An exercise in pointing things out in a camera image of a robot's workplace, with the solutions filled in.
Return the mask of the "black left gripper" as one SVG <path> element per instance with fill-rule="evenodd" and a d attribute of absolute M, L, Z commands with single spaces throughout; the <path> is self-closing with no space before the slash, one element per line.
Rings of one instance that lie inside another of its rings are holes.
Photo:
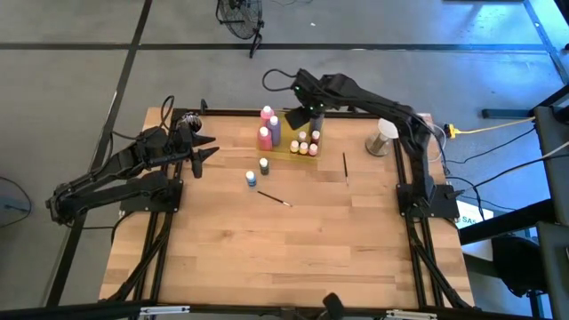
<path fill-rule="evenodd" d="M 203 176 L 203 162 L 215 154 L 220 148 L 211 147 L 195 150 L 196 147 L 216 141 L 214 137 L 202 136 L 196 133 L 189 124 L 178 123 L 176 126 L 176 139 L 179 143 L 178 150 L 186 153 L 186 158 L 191 161 L 192 172 L 196 179 Z"/>

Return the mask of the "large purple paint bottle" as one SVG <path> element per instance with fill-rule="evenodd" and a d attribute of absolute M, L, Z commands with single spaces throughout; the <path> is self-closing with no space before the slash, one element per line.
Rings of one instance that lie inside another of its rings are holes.
<path fill-rule="evenodd" d="M 278 147 L 281 144 L 281 121 L 277 116 L 272 116 L 267 121 L 267 128 L 271 133 L 272 146 Z"/>

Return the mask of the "large coral red paint bottle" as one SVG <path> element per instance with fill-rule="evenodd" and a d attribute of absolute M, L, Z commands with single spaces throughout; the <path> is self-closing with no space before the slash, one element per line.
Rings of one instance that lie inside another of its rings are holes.
<path fill-rule="evenodd" d="M 258 147 L 262 151 L 271 151 L 273 148 L 271 131 L 262 126 L 258 130 Z"/>

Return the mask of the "grey plastic cup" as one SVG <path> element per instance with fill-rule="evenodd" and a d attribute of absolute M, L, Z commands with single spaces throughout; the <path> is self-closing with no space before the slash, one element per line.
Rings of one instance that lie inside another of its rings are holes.
<path fill-rule="evenodd" d="M 177 123 L 178 127 L 187 127 L 193 132 L 200 132 L 203 128 L 203 122 L 199 114 L 195 112 L 185 113 Z"/>

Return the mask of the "yellow translucent plastic bin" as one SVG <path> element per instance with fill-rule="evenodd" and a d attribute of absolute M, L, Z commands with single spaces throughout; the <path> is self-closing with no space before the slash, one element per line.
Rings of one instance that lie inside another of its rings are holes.
<path fill-rule="evenodd" d="M 290 159 L 301 159 L 302 157 L 307 157 L 309 161 L 311 161 L 312 159 L 317 160 L 320 157 L 321 152 L 324 150 L 324 135 L 323 135 L 323 129 L 321 128 L 320 131 L 320 140 L 317 143 L 318 145 L 318 152 L 316 156 L 310 156 L 309 153 L 307 153 L 305 156 L 301 155 L 299 152 L 297 154 L 293 154 L 290 152 L 290 144 L 292 140 L 298 140 L 298 133 L 299 132 L 306 132 L 307 133 L 307 143 L 310 145 L 312 144 L 311 140 L 311 134 L 309 134 L 309 123 L 303 125 L 301 128 L 297 129 L 297 130 L 293 130 L 288 123 L 285 120 L 285 112 L 284 111 L 274 111 L 274 116 L 277 116 L 279 118 L 279 120 L 281 121 L 281 144 L 278 147 L 273 147 L 271 151 L 262 151 L 259 150 L 258 147 L 258 130 L 260 127 L 262 127 L 261 125 L 261 121 L 260 121 L 260 126 L 257 129 L 256 132 L 256 147 L 257 150 L 263 154 L 264 156 L 267 157 L 272 157 L 272 158 L 282 158 L 282 159 L 286 159 L 286 158 L 290 158 Z"/>

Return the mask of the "black floor fan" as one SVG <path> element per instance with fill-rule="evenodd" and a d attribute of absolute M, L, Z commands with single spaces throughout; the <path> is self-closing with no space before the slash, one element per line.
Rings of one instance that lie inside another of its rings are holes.
<path fill-rule="evenodd" d="M 252 59 L 262 42 L 264 28 L 261 0 L 217 0 L 215 18 L 225 25 L 233 36 L 252 39 L 249 58 Z"/>

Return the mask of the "black crossbar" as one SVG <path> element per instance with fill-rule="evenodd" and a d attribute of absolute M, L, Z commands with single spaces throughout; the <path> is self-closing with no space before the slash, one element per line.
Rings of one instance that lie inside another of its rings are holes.
<path fill-rule="evenodd" d="M 51 306 L 0 310 L 0 320 L 117 320 L 139 316 L 142 307 L 153 307 L 150 300 L 103 301 L 90 304 Z M 346 308 L 344 317 L 383 318 L 387 310 L 397 308 Z M 319 320 L 325 308 L 294 307 L 250 307 L 192 305 L 187 314 L 229 314 L 251 316 L 274 316 L 278 318 L 298 317 L 300 320 Z M 537 318 L 487 312 L 477 308 L 425 307 L 402 309 L 437 314 L 438 320 L 569 320 L 569 315 L 555 315 L 553 318 Z"/>

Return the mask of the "white labelled box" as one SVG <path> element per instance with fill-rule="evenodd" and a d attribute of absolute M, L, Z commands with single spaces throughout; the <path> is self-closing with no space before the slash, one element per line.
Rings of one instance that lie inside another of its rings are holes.
<path fill-rule="evenodd" d="M 458 211 L 460 216 L 454 220 L 454 224 L 457 228 L 465 228 L 470 225 L 477 224 L 483 220 L 492 219 L 494 216 L 494 211 L 482 209 L 482 213 L 476 205 L 464 203 L 457 201 Z"/>

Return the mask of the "dark grey side desk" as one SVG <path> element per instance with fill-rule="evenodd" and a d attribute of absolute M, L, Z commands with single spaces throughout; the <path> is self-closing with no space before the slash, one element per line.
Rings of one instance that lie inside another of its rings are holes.
<path fill-rule="evenodd" d="M 550 309 L 555 320 L 569 320 L 569 105 L 533 109 L 542 156 L 479 182 L 482 186 L 511 172 L 543 163 L 550 198 L 479 222 L 460 231 L 462 244 L 472 244 L 525 228 L 537 228 L 539 254 Z"/>

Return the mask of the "black office chair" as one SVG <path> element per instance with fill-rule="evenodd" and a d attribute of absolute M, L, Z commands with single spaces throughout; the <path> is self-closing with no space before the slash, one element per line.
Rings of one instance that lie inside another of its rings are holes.
<path fill-rule="evenodd" d="M 494 237 L 491 244 L 496 274 L 515 296 L 548 292 L 538 244 L 513 235 Z"/>

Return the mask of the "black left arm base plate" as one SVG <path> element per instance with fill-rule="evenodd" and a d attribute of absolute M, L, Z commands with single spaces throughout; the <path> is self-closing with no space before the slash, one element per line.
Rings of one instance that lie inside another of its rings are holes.
<path fill-rule="evenodd" d="M 149 196 L 139 195 L 123 200 L 123 212 L 177 212 L 180 208 L 182 180 L 168 180 L 167 186 Z"/>

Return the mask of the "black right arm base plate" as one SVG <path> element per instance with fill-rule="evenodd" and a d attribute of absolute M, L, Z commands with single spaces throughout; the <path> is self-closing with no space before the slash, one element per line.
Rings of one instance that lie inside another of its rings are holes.
<path fill-rule="evenodd" d="M 397 185 L 397 201 L 400 213 L 411 218 L 460 217 L 451 185 L 439 184 L 425 196 L 413 184 Z"/>

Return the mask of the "silver metal bracket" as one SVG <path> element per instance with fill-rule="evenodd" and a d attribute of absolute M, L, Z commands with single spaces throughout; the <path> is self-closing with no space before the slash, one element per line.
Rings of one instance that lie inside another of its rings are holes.
<path fill-rule="evenodd" d="M 391 309 L 386 311 L 384 320 L 438 320 L 437 314 L 419 311 L 408 311 L 402 309 Z"/>
<path fill-rule="evenodd" d="M 190 312 L 190 306 L 153 306 L 142 307 L 139 316 L 159 316 L 170 314 L 187 314 Z"/>

